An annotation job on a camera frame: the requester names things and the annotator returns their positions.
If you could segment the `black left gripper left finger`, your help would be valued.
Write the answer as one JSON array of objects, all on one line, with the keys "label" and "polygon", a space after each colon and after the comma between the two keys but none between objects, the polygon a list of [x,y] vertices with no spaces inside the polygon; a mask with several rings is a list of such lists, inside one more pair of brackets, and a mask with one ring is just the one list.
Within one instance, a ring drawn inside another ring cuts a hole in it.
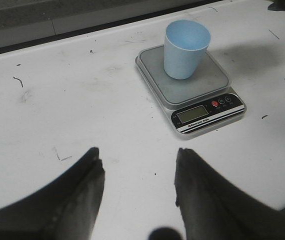
[{"label": "black left gripper left finger", "polygon": [[0,209],[0,240],[89,240],[104,186],[99,149],[92,147],[51,183]]}]

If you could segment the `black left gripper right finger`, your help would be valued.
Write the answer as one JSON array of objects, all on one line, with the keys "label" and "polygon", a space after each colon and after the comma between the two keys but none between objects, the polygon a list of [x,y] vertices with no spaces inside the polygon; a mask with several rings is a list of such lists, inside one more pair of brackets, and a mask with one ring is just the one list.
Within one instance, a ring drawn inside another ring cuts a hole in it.
[{"label": "black left gripper right finger", "polygon": [[174,185],[188,240],[285,240],[285,214],[237,188],[180,148]]}]

